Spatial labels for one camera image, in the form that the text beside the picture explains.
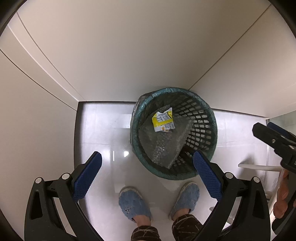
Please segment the person right hand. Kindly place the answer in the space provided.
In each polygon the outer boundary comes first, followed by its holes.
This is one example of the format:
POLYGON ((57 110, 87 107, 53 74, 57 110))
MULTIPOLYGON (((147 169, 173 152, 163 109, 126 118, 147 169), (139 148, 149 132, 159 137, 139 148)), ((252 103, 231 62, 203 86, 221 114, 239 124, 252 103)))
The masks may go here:
POLYGON ((289 171, 285 169, 277 191, 276 203, 273 206, 273 214, 276 218, 282 218, 288 208, 288 203, 285 200, 289 194, 288 179, 289 171))

